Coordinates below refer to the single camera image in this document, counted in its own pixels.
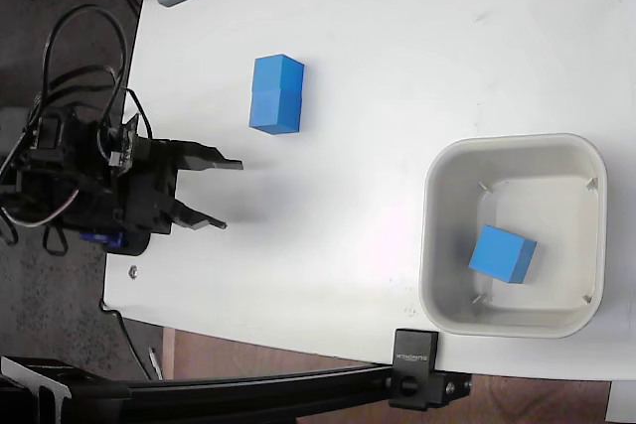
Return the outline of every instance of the blue component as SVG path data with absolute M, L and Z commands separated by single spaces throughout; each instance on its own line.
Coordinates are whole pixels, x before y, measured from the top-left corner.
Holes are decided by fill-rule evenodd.
M 470 268 L 508 283 L 523 283 L 537 243 L 486 225 Z
M 87 242 L 101 243 L 110 248 L 123 247 L 123 232 L 116 233 L 115 235 L 106 235 L 102 233 L 81 233 L 79 235 L 79 238 Z
M 249 126 L 269 134 L 300 131 L 305 66 L 285 55 L 256 59 Z

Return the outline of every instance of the plastic container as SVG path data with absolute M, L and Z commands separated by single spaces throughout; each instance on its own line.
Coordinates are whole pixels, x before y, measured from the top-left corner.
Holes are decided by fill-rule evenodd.
M 607 172 L 572 134 L 454 143 L 426 178 L 420 299 L 440 330 L 460 335 L 562 338 L 600 305 Z M 468 268 L 493 225 L 538 245 L 522 284 Z

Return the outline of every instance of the white table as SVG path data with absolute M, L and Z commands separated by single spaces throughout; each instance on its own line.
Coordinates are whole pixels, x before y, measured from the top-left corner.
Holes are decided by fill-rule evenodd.
M 478 136 L 573 132 L 609 173 L 600 310 L 563 340 L 443 335 L 437 365 L 636 379 L 636 0 L 145 0 L 130 84 L 157 137 L 245 171 L 180 173 L 177 197 L 229 223 L 110 255 L 124 316 L 258 345 L 391 362 L 419 304 L 423 184 Z M 247 127 L 253 60 L 306 64 L 302 132 Z M 138 267 L 131 280 L 128 269 Z

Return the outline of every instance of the dark floor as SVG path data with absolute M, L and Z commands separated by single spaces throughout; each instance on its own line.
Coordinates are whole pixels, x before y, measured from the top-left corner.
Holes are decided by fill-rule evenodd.
M 123 0 L 0 0 L 0 107 L 32 104 L 49 30 L 84 3 L 109 9 L 132 46 L 137 22 Z M 86 64 L 117 65 L 117 55 L 114 35 L 101 19 L 78 18 L 59 38 L 53 75 Z M 97 308 L 104 253 L 70 234 L 69 254 L 54 258 L 42 248 L 41 229 L 19 231 L 17 246 L 0 242 L 0 355 L 54 357 L 105 377 L 142 378 L 116 319 Z M 148 347 L 161 355 L 160 328 L 126 323 L 146 361 Z

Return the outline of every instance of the floor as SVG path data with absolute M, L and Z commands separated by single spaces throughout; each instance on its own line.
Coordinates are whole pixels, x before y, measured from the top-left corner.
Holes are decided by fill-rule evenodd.
M 29 106 L 39 88 L 46 36 L 76 5 L 96 2 L 120 19 L 132 45 L 136 19 L 122 0 L 0 0 L 0 107 Z M 114 39 L 94 19 L 70 25 L 54 64 L 59 71 L 114 61 Z M 41 230 L 21 230 L 14 248 L 0 246 L 0 355 L 55 357 L 110 378 L 141 378 L 113 317 L 97 308 L 105 256 L 70 237 L 71 251 L 54 258 L 42 250 Z M 161 350 L 162 330 L 127 321 L 138 349 Z M 283 352 L 184 332 L 166 343 L 164 368 L 175 378 L 259 375 L 346 364 L 324 356 Z M 609 383 L 476 376 L 472 396 L 426 414 L 384 403 L 304 418 L 307 423 L 525 423 L 604 422 Z
M 122 0 L 0 0 L 0 107 L 32 104 L 49 30 L 59 16 L 84 3 L 113 12 L 132 45 L 137 21 Z M 77 19 L 60 37 L 53 69 L 114 62 L 116 52 L 105 23 Z M 54 357 L 106 377 L 141 379 L 116 319 L 97 308 L 104 253 L 74 235 L 69 242 L 64 258 L 42 249 L 40 229 L 21 229 L 13 248 L 0 242 L 0 355 Z M 160 328 L 128 322 L 128 329 L 144 357 L 149 347 L 161 350 Z

